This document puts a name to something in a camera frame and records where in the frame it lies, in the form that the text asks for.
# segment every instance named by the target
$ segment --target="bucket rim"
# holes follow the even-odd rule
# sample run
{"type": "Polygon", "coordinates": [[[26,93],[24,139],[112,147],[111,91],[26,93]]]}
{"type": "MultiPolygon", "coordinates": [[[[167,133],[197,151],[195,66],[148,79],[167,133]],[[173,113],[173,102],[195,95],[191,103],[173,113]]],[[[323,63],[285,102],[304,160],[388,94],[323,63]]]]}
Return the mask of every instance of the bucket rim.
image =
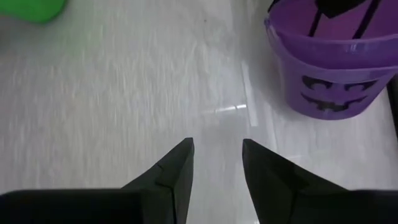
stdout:
{"type": "Polygon", "coordinates": [[[280,8],[281,5],[286,4],[288,1],[281,1],[278,4],[275,4],[274,8],[270,11],[269,16],[266,17],[266,20],[269,21],[269,23],[273,26],[273,28],[277,32],[281,32],[286,36],[306,40],[306,41],[311,41],[311,42],[317,42],[317,43],[324,43],[324,44],[373,44],[372,42],[377,42],[377,41],[387,41],[387,40],[393,40],[393,39],[398,39],[398,33],[396,34],[389,34],[389,35],[384,35],[380,37],[373,37],[373,38],[360,38],[360,39],[347,39],[347,40],[326,40],[322,39],[319,37],[309,37],[307,35],[298,35],[298,34],[293,34],[286,29],[284,29],[282,26],[278,26],[277,22],[272,22],[272,17],[275,17],[276,9],[280,8]]]}

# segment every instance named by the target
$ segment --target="green plastic toy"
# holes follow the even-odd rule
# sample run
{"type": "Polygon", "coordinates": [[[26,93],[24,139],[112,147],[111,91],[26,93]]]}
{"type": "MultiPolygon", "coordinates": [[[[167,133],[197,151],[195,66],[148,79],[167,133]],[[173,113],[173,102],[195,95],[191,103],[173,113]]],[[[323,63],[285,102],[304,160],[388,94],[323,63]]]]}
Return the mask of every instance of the green plastic toy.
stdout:
{"type": "Polygon", "coordinates": [[[48,22],[56,17],[66,0],[0,0],[0,14],[31,22],[48,22]]]}

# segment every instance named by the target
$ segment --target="jack-o'-lantern face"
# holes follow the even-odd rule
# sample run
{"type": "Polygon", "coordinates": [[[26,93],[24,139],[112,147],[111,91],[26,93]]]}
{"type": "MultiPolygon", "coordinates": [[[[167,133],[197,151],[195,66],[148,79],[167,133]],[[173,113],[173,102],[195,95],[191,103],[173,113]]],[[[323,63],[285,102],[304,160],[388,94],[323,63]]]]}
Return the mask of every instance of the jack-o'-lantern face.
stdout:
{"type": "MultiPolygon", "coordinates": [[[[335,84],[332,82],[328,82],[325,80],[319,80],[316,78],[311,78],[308,76],[303,76],[302,77],[302,82],[303,84],[310,90],[314,90],[314,86],[315,85],[322,85],[324,86],[327,90],[332,89],[335,85],[341,85],[341,84],[335,84]]],[[[357,86],[360,87],[360,91],[365,91],[369,88],[371,88],[374,84],[376,84],[376,81],[370,81],[370,82],[363,82],[363,83],[350,83],[350,84],[345,84],[345,85],[341,85],[343,87],[342,90],[335,90],[335,91],[350,91],[353,88],[356,88],[357,86]]],[[[342,104],[339,103],[335,103],[332,101],[323,101],[323,100],[318,100],[318,99],[314,99],[312,97],[309,97],[308,95],[301,93],[301,96],[308,101],[309,103],[315,103],[317,105],[317,109],[320,111],[325,111],[325,110],[331,110],[333,112],[340,112],[340,111],[345,111],[348,110],[350,108],[350,106],[353,103],[360,103],[362,102],[364,99],[366,99],[367,96],[362,96],[360,98],[354,99],[354,100],[349,100],[346,101],[342,104]]]]}

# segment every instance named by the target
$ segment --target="purple bucket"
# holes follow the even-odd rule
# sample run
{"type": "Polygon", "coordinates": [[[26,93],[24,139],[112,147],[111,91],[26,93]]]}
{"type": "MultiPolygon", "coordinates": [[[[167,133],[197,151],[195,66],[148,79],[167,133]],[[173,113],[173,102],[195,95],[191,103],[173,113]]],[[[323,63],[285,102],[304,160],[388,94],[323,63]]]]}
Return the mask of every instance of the purple bucket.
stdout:
{"type": "Polygon", "coordinates": [[[285,48],[305,63],[323,68],[372,68],[398,65],[398,0],[383,0],[375,8],[360,39],[365,14],[373,5],[367,0],[339,16],[319,15],[315,0],[281,0],[270,12],[270,23],[285,48]]]}
{"type": "Polygon", "coordinates": [[[309,117],[337,120],[356,116],[373,102],[398,73],[398,66],[326,69],[309,65],[286,50],[269,24],[267,32],[279,58],[287,104],[309,117]]]}

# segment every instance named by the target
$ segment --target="shiny floor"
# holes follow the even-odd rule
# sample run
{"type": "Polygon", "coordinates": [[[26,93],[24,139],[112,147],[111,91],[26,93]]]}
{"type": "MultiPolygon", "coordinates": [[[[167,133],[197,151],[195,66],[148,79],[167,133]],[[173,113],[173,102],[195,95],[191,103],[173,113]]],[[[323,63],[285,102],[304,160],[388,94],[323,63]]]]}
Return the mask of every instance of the shiny floor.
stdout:
{"type": "Polygon", "coordinates": [[[253,138],[349,189],[398,189],[387,95],[320,121],[291,111],[262,25],[270,0],[70,0],[37,26],[0,18],[0,191],[120,187],[195,142],[188,223],[256,223],[253,138]]]}

